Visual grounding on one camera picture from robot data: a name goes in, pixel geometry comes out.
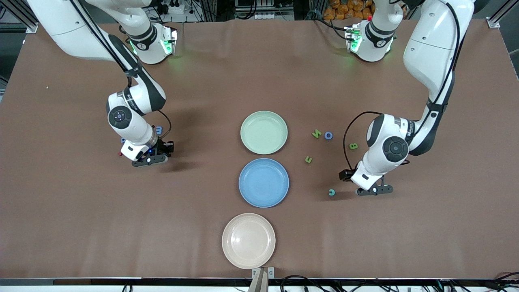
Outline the grey metal table bracket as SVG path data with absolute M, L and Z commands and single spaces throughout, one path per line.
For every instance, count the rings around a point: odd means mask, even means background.
M 259 267 L 252 270 L 252 281 L 248 292 L 268 292 L 269 280 L 274 279 L 273 267 Z

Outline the light green plate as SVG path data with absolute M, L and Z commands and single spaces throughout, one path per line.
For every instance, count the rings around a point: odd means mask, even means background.
M 244 146 L 257 155 L 272 155 L 279 151 L 288 139 L 285 120 L 271 111 L 257 111 L 244 119 L 240 128 Z

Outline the black table edge rail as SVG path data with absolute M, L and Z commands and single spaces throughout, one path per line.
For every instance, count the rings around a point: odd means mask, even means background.
M 50 285 L 115 285 L 123 286 L 244 286 L 250 284 L 250 278 L 0 278 L 0 286 L 50 286 Z M 270 285 L 303 284 L 313 286 L 433 286 L 448 287 L 460 284 L 464 287 L 512 287 L 519 286 L 519 279 L 411 279 L 411 278 L 309 278 L 292 277 L 289 279 L 275 278 L 269 280 Z

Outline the blue plate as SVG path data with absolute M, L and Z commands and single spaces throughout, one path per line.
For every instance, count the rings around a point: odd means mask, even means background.
M 287 196 L 290 178 L 282 164 L 274 159 L 250 161 L 241 170 L 238 189 L 242 198 L 257 208 L 271 208 Z

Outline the power strip with plugs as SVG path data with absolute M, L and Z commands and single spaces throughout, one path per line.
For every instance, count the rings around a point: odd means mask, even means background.
M 179 0 L 156 0 L 156 9 L 159 15 L 180 15 L 184 14 L 185 5 Z

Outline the brown table cover sheet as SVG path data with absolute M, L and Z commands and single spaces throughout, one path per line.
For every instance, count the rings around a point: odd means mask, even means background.
M 126 85 L 120 68 L 67 55 L 41 28 L 27 35 L 0 103 L 0 277 L 248 277 L 221 244 L 244 213 L 274 226 L 277 277 L 519 271 L 519 80 L 484 20 L 468 28 L 432 149 L 387 174 L 394 192 L 361 197 L 339 180 L 343 132 L 357 114 L 422 115 L 428 91 L 402 58 L 415 25 L 403 22 L 376 63 L 311 21 L 177 25 L 177 55 L 147 66 L 167 94 L 175 152 L 143 168 L 118 156 L 106 118 L 108 95 Z M 257 111 L 288 126 L 272 155 L 240 138 Z M 271 208 L 238 189 L 259 158 L 290 178 Z

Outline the orange packaged goods pile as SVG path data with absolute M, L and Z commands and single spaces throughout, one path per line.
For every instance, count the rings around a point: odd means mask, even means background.
M 327 0 L 322 18 L 325 21 L 349 18 L 370 19 L 375 12 L 373 0 Z

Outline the beige plate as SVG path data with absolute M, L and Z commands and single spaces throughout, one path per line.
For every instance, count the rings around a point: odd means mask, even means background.
M 262 267 L 273 256 L 276 235 L 270 222 L 259 214 L 245 213 L 232 218 L 222 234 L 225 257 L 237 268 Z

